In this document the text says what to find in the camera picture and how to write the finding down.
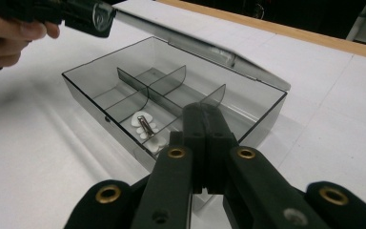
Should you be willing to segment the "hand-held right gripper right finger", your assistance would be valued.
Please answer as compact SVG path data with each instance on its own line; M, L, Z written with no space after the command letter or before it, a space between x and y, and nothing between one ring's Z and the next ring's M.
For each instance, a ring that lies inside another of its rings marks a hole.
M225 159L237 141L217 107L206 106L206 121L206 188L209 194L221 195L228 174Z

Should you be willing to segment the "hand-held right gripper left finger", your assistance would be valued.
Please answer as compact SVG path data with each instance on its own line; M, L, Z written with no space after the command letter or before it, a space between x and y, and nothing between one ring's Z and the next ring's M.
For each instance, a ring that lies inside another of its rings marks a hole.
M173 131L170 144L184 146L193 153L193 192L201 194L203 189L203 162L205 152L205 127L199 103L192 103L183 108L182 130Z

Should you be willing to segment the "silver hair clip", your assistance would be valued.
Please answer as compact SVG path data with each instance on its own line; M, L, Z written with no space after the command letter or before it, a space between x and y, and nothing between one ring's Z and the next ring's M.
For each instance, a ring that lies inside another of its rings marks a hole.
M153 154L157 154L167 145L167 140L157 133L159 129L153 122L153 116L143 111L132 115L131 125L135 128L139 138L144 141L144 146Z

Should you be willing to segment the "transparent grey compartment storage box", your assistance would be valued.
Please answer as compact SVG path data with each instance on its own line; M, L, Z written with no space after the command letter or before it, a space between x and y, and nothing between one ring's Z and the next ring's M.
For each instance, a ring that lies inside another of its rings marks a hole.
M159 136L182 128L183 108L217 107L235 138L257 146L274 126L291 86L246 57L144 16L120 10L120 22L150 37L64 72L73 98L147 170L155 164L131 125L143 111Z

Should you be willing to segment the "white table cover sheet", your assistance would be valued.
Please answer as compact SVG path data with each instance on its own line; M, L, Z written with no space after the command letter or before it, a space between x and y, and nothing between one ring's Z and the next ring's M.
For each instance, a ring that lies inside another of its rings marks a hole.
M128 9L207 38L286 80L291 89L260 151L297 188L329 180L366 201L366 48L323 47L230 19L129 0ZM62 74L139 41L122 22L106 39L63 29L0 71L0 229L63 229L95 183L134 183L145 169L71 96Z

